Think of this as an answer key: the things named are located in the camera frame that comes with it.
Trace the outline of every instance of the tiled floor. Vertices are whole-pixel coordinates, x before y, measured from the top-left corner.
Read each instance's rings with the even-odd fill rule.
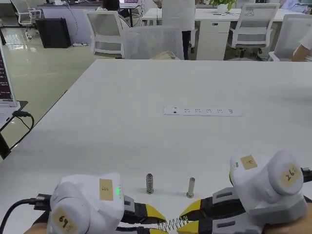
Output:
[[[44,49],[38,35],[27,41],[22,28],[2,31],[7,41],[3,47],[4,57],[16,99],[29,102],[25,110],[33,114],[36,122],[95,59],[105,59],[93,55],[89,47]],[[2,131],[9,146],[26,132],[18,119]]]

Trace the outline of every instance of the metal peg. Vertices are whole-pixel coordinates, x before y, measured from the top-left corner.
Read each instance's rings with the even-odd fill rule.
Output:
[[[189,190],[186,193],[186,196],[188,198],[192,198],[194,196],[194,186],[195,186],[195,178],[191,177],[189,183]]]

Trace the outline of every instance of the person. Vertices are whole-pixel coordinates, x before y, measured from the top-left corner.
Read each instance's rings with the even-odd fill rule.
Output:
[[[119,10],[119,0],[103,0],[102,7],[98,7],[96,11],[118,11]],[[130,25],[126,19],[119,12],[119,19],[121,22],[121,27],[123,29],[130,28]]]
[[[305,13],[308,11],[308,6],[300,5],[299,0],[282,0],[281,9],[287,9],[294,12]]]
[[[130,16],[128,10],[120,10],[119,0],[102,0],[102,7],[98,7],[97,11],[107,10],[107,11],[118,11],[119,15],[123,18]]]
[[[43,215],[24,234],[45,234],[48,222],[48,212]],[[311,234],[312,233],[312,203],[308,203],[308,213],[294,222],[286,224],[267,225],[263,234]]]
[[[293,53],[292,61],[294,62],[311,62],[312,61],[312,28],[300,41],[300,45]]]
[[[184,60],[188,60],[191,31],[195,28],[195,5],[200,0],[153,0],[153,2],[158,8],[162,8],[162,25],[182,30]]]

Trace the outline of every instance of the number label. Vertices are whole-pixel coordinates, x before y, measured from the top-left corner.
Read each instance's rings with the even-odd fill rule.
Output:
[[[300,178],[300,175],[301,173],[298,168],[294,164],[291,164],[282,174],[280,181],[286,188],[289,188]]]
[[[113,196],[113,182],[111,179],[99,180],[99,199],[102,201],[112,201]]]
[[[77,224],[65,213],[62,208],[58,208],[54,213],[52,213],[52,220],[64,234],[73,234],[78,230]]]
[[[245,170],[249,170],[249,169],[258,167],[258,165],[255,162],[255,159],[252,155],[241,157],[240,160],[241,160]]]

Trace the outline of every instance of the computer screen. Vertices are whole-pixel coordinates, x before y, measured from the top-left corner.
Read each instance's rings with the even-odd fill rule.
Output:
[[[138,0],[119,0],[120,3],[137,3]]]
[[[7,71],[4,65],[4,56],[1,44],[0,44],[0,99],[9,99],[9,100],[13,99]]]

